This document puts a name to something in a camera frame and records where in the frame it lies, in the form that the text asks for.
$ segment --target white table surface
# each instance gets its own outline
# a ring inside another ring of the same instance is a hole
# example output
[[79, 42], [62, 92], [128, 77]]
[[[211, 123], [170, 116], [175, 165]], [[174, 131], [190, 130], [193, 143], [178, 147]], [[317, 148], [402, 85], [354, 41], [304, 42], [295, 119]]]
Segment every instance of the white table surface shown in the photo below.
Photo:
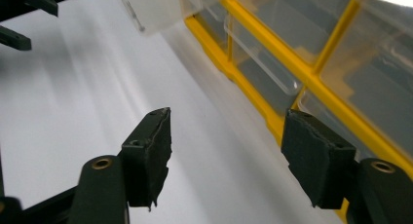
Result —
[[240, 89], [182, 22], [140, 36], [119, 0], [69, 0], [59, 18], [0, 22], [31, 52], [0, 45], [0, 145], [7, 196], [35, 205], [116, 155], [151, 110], [171, 108], [172, 157], [159, 206], [131, 223], [341, 223], [311, 207]]

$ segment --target plastic storage drawer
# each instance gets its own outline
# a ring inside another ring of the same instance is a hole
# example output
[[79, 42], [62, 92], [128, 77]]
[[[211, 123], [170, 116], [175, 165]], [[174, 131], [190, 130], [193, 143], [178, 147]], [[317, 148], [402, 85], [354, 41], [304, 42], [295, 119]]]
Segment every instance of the plastic storage drawer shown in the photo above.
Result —
[[195, 19], [225, 53], [228, 51], [228, 37], [224, 29], [226, 16], [227, 11], [220, 3], [206, 7], [195, 15]]
[[296, 54], [314, 64], [350, 0], [238, 0]]
[[298, 108], [301, 111], [309, 113], [322, 121], [326, 126], [331, 128], [336, 133], [340, 134], [344, 139], [353, 144], [357, 150], [357, 159], [375, 157], [370, 149], [365, 146], [331, 111], [321, 102], [315, 95], [309, 91], [305, 91], [298, 101]]
[[360, 9], [320, 77], [411, 160], [413, 8], [400, 0], [358, 1]]
[[234, 64], [271, 107], [283, 116], [300, 92], [301, 83], [238, 21], [227, 18], [225, 25], [235, 41]]

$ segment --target white surface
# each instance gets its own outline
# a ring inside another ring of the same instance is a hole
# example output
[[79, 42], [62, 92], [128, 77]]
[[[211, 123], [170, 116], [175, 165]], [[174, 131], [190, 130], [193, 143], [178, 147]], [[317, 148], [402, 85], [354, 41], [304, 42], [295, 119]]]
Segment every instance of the white surface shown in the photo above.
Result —
[[311, 207], [263, 119], [182, 23], [144, 38], [119, 0], [70, 0], [59, 19], [1, 24], [34, 47], [0, 46], [5, 188], [24, 207], [75, 186], [86, 161], [117, 154], [147, 112], [169, 106], [169, 177], [132, 223], [340, 223]]

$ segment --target transparent plastic bin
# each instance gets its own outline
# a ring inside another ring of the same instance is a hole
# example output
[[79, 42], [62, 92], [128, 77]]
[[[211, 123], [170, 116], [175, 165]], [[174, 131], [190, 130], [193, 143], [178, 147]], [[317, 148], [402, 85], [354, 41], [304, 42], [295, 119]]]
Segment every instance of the transparent plastic bin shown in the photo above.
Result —
[[357, 148], [358, 161], [376, 157], [313, 93], [305, 91], [298, 101], [298, 108], [318, 118], [326, 126], [353, 144]]
[[350, 0], [238, 0], [296, 54], [315, 64]]
[[220, 4], [215, 3], [195, 15], [195, 19], [203, 26], [212, 39], [227, 54], [228, 35], [224, 29], [227, 10]]
[[122, 0], [137, 30], [150, 35], [220, 0]]
[[412, 0], [358, 1], [321, 80], [412, 159]]
[[225, 29], [233, 38], [233, 62], [272, 108], [284, 116], [302, 84], [238, 21], [228, 17]]

